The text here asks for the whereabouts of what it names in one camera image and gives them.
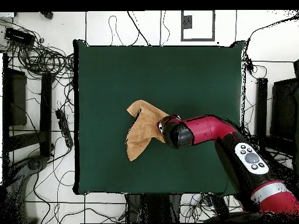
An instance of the brown cloth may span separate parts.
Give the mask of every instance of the brown cloth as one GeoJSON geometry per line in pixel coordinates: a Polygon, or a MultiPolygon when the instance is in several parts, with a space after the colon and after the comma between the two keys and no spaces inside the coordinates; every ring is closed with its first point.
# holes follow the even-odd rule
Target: brown cloth
{"type": "Polygon", "coordinates": [[[127,111],[135,118],[138,116],[132,123],[126,139],[128,158],[132,161],[144,151],[152,138],[164,142],[158,129],[158,121],[168,114],[144,100],[135,101],[127,111]]]}

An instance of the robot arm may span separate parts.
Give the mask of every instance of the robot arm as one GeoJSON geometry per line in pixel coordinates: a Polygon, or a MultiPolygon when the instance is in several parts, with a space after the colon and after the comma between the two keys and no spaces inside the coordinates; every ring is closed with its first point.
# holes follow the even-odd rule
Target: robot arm
{"type": "Polygon", "coordinates": [[[299,202],[287,188],[294,175],[272,156],[254,148],[228,122],[216,116],[181,120],[174,114],[163,118],[158,128],[165,143],[176,149],[213,141],[233,186],[247,199],[240,200],[244,210],[250,202],[250,209],[256,212],[299,215],[299,202]]]}

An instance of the green table surface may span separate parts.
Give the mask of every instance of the green table surface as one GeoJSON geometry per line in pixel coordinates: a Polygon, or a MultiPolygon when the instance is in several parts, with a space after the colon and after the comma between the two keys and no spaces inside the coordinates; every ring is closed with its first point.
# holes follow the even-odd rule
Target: green table surface
{"type": "Polygon", "coordinates": [[[215,114],[239,123],[241,51],[229,47],[78,45],[79,190],[234,194],[213,142],[172,149],[152,139],[133,162],[125,140],[145,100],[182,119],[215,114]]]}

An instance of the black border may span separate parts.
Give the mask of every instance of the black border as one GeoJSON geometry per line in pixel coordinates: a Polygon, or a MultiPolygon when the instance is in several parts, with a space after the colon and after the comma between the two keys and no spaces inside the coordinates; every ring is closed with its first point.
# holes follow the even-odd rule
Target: black border
{"type": "Polygon", "coordinates": [[[9,118],[10,99],[8,97],[10,77],[7,73],[9,57],[3,53],[3,71],[2,71],[2,185],[9,183],[9,118]]]}
{"type": "Polygon", "coordinates": [[[79,47],[78,40],[72,42],[74,46],[74,146],[75,146],[75,181],[72,188],[76,195],[79,193],[79,181],[80,181],[80,159],[79,159],[79,47]]]}

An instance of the black pole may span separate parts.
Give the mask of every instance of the black pole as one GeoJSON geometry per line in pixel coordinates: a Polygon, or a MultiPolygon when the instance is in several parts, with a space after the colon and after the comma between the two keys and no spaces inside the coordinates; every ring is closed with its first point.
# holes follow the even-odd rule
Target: black pole
{"type": "Polygon", "coordinates": [[[51,129],[52,129],[52,83],[55,77],[51,73],[41,76],[41,98],[40,98],[40,131],[46,132],[46,140],[40,143],[40,154],[50,157],[51,129]]]}
{"type": "Polygon", "coordinates": [[[267,128],[267,78],[258,78],[256,85],[255,136],[266,138],[267,128]]]}

